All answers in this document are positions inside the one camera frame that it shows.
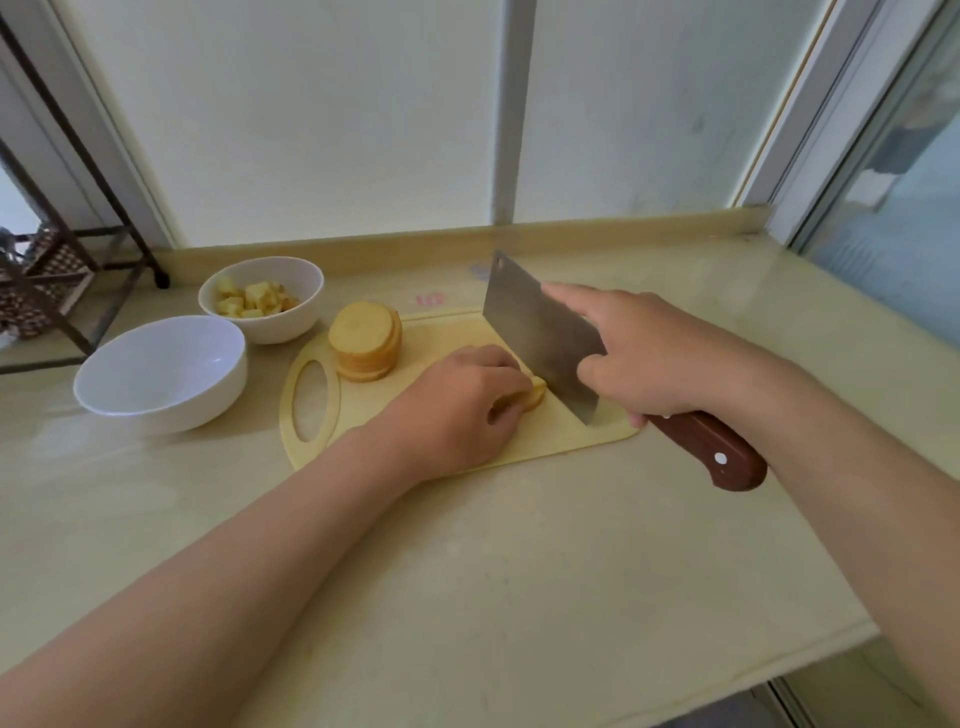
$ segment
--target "marble countertop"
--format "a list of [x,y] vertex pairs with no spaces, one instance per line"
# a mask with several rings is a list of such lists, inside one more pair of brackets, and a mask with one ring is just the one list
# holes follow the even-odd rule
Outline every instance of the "marble countertop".
[[[519,262],[656,291],[960,473],[960,355],[762,236]],[[361,297],[479,305],[483,277],[478,260],[334,278],[324,321]],[[137,291],[110,335],[199,312],[195,295]],[[0,377],[0,668],[289,474],[278,398],[305,341],[253,348],[228,413],[151,441],[85,413],[74,369]],[[301,389],[307,426],[322,377]],[[324,584],[238,724],[647,726],[875,634],[773,476],[718,491],[648,428],[413,492]]]

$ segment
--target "yellow cutting board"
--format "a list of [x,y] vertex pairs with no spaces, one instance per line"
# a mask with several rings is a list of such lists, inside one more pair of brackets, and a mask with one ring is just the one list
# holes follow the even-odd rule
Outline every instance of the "yellow cutting board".
[[[402,316],[401,319],[403,350],[400,359],[396,368],[378,381],[356,383],[340,379],[326,333],[319,334],[303,347],[290,367],[280,397],[280,435],[290,462],[296,469],[310,462],[344,432],[376,415],[437,359],[469,345],[504,346],[478,309],[415,314]],[[294,425],[294,395],[300,373],[311,361],[318,362],[324,368],[327,402],[324,422],[316,437],[311,442],[304,442]],[[635,433],[626,412],[613,402],[600,400],[593,420],[589,425],[584,425],[553,393],[547,391],[543,403],[522,417],[516,436],[503,452],[482,467],[492,468],[567,450],[589,448],[622,440]]]

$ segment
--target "wicker basket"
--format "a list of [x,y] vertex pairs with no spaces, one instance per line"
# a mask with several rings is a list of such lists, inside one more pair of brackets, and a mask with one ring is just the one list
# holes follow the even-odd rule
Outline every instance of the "wicker basket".
[[[14,237],[0,230],[3,236],[5,255],[23,271],[25,276],[40,276],[59,273],[77,273],[86,270],[80,257],[66,245],[63,236],[56,230],[41,225],[30,240],[26,251],[19,254],[13,248]],[[0,270],[0,280],[7,279]],[[38,283],[35,288],[50,300],[60,305],[79,285],[78,282]],[[18,339],[31,339],[39,336],[53,326],[53,322],[39,308],[27,300],[12,286],[0,288],[0,333],[12,335]]]

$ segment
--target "empty white bowl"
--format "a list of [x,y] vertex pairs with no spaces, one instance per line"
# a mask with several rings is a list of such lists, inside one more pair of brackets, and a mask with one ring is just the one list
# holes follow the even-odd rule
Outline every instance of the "empty white bowl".
[[[217,281],[229,278],[240,288],[264,280],[282,283],[300,305],[289,311],[265,316],[262,319],[227,319],[217,313]],[[211,276],[200,288],[200,308],[211,316],[232,321],[244,332],[251,344],[282,344],[309,331],[320,318],[324,290],[324,272],[309,260],[299,257],[254,257],[224,268]]]
[[182,432],[222,414],[247,383],[247,344],[229,319],[177,316],[117,336],[73,380],[90,412],[142,435]]

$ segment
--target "knife handle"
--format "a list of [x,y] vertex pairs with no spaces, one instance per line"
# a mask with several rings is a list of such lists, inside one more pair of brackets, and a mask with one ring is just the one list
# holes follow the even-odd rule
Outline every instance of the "knife handle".
[[752,491],[767,476],[767,461],[746,440],[706,412],[647,420],[707,466],[713,485],[725,491]]

